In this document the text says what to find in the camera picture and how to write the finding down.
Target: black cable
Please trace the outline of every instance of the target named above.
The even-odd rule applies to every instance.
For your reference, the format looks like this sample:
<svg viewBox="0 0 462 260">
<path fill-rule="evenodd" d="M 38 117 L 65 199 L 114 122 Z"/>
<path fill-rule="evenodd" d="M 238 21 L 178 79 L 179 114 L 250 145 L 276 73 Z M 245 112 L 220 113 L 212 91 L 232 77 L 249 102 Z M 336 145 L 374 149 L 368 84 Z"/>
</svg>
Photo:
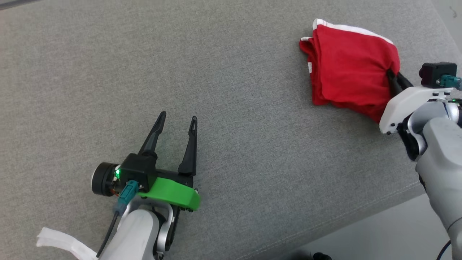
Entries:
<svg viewBox="0 0 462 260">
<path fill-rule="evenodd" d="M 445 245 L 444 247 L 441 249 L 441 251 L 439 251 L 439 255 L 438 257 L 436 258 L 436 260 L 441 260 L 441 257 L 443 256 L 444 252 L 446 251 L 446 249 L 448 249 L 449 245 L 451 244 L 451 240 L 449 240 Z"/>
<path fill-rule="evenodd" d="M 99 248 L 98 250 L 98 254 L 96 254 L 96 258 L 99 258 L 99 256 L 101 255 L 101 253 L 103 252 L 103 249 L 104 247 L 106 246 L 106 243 L 108 242 L 109 240 L 109 237 L 111 236 L 111 233 L 112 233 L 112 230 L 114 229 L 114 226 L 116 224 L 116 220 L 117 220 L 117 217 L 119 216 L 119 212 L 115 212 L 114 213 L 114 217 L 112 218 L 112 222 L 111 222 L 111 225 L 109 226 L 109 230 L 108 232 L 106 233 L 106 237 L 104 238 L 103 240 L 103 243 L 101 244 L 101 247 Z"/>
</svg>

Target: folded red fabric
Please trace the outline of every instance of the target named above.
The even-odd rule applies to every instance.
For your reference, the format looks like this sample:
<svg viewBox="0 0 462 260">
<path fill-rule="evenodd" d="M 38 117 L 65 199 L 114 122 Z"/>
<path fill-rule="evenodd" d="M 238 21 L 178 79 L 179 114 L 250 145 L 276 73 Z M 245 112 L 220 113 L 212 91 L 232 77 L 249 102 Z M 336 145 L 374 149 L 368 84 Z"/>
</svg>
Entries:
<svg viewBox="0 0 462 260">
<path fill-rule="evenodd" d="M 380 122 L 391 99 L 386 72 L 400 71 L 393 42 L 366 29 L 315 19 L 313 37 L 301 38 L 299 45 L 308 54 L 315 105 L 331 102 Z"/>
</svg>

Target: green bracket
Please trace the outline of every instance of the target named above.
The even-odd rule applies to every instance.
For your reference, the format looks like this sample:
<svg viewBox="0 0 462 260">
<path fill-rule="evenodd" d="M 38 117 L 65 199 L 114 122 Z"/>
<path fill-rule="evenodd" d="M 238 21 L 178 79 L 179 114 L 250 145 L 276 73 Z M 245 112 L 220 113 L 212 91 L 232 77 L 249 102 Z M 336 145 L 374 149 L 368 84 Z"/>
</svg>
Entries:
<svg viewBox="0 0 462 260">
<path fill-rule="evenodd" d="M 197 210 L 201 204 L 195 189 L 164 178 L 157 178 L 148 193 L 139 192 L 138 195 L 191 210 Z"/>
</svg>

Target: white strap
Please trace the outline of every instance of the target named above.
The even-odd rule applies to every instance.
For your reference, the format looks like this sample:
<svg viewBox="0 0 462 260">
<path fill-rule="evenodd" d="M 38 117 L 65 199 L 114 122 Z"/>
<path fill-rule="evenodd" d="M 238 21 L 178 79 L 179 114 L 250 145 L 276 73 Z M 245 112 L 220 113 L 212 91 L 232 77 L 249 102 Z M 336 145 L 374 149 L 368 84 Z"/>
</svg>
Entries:
<svg viewBox="0 0 462 260">
<path fill-rule="evenodd" d="M 71 252 L 78 260 L 97 260 L 96 252 L 74 237 L 49 228 L 38 234 L 38 247 L 55 247 Z"/>
</svg>

